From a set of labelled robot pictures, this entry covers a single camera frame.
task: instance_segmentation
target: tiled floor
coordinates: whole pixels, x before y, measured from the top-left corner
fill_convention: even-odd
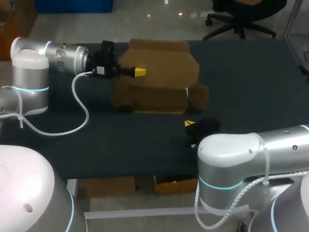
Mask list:
[[[289,0],[282,11],[259,24],[282,36],[293,3]],[[127,42],[130,38],[200,40],[224,25],[214,20],[212,27],[205,26],[211,10],[211,0],[115,0],[111,14],[39,15],[31,37],[66,43]],[[266,36],[250,30],[246,34],[248,38]],[[238,36],[230,31],[217,38]]]
[[[294,0],[288,0],[282,11],[258,23],[275,30],[277,37],[281,37],[293,3]],[[41,14],[30,37],[66,43],[100,43],[102,40],[127,42],[133,37],[200,40],[207,33],[224,25],[214,20],[212,27],[205,26],[206,15],[211,12],[211,8],[211,0],[114,0],[114,11],[111,14]],[[308,9],[309,0],[305,0],[293,32],[309,32]],[[247,38],[266,36],[249,30],[246,34]],[[232,31],[216,38],[238,39]],[[10,62],[0,62],[0,86],[9,85],[11,77]],[[155,197],[146,193],[127,197],[94,198],[90,201],[90,211],[190,207],[193,206],[193,199],[193,194]],[[208,223],[217,220],[210,215],[203,218]],[[97,219],[88,223],[89,232],[203,231],[193,215]],[[233,232],[236,225],[237,220],[230,220],[226,227],[218,231]]]

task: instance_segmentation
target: yellow block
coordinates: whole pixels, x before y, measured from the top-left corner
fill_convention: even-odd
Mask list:
[[[195,123],[195,122],[193,122],[193,121],[186,120],[186,121],[184,122],[184,126],[187,127],[187,126],[190,126],[191,124],[194,124],[194,123]]]
[[[135,68],[135,77],[145,76],[147,74],[146,69]]]

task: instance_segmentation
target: cardboard box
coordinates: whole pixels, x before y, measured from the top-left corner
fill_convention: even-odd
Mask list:
[[[158,183],[154,176],[154,193],[156,195],[171,195],[171,194],[185,194],[195,192],[197,189],[198,179],[188,179],[181,181],[173,181],[166,183]]]
[[[134,177],[116,177],[85,180],[85,196],[87,198],[129,195],[134,193]]]
[[[122,76],[112,84],[114,108],[136,113],[182,114],[188,108],[206,111],[209,88],[197,83],[199,65],[186,41],[131,39],[121,67],[147,70],[145,77]]]
[[[37,15],[34,0],[0,0],[0,61],[10,60],[12,41],[29,36]]]

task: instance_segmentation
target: dark table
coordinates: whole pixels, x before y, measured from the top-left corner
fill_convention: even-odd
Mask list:
[[[210,87],[210,110],[227,133],[249,133],[309,123],[309,86],[285,41],[192,41],[200,64],[199,82]],[[90,50],[99,44],[84,44]],[[127,49],[116,43],[117,55]],[[75,102],[72,77],[50,76],[50,107],[28,119],[46,132],[79,126],[84,113]],[[45,156],[60,177],[196,174],[196,151],[186,145],[184,120],[203,115],[118,112],[111,83],[81,78],[77,94],[90,111],[88,125],[63,137],[40,136],[16,119],[6,120],[0,144],[32,148]]]

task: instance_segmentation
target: office chair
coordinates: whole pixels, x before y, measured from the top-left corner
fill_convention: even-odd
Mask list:
[[[246,39],[244,28],[260,31],[276,37],[276,32],[253,23],[254,21],[268,18],[285,7],[287,0],[262,0],[256,5],[247,5],[235,0],[213,0],[213,9],[220,12],[228,12],[232,16],[219,14],[208,14],[205,21],[206,26],[212,25],[212,18],[226,23],[208,35],[203,40],[208,40],[218,34],[234,29],[241,39]]]

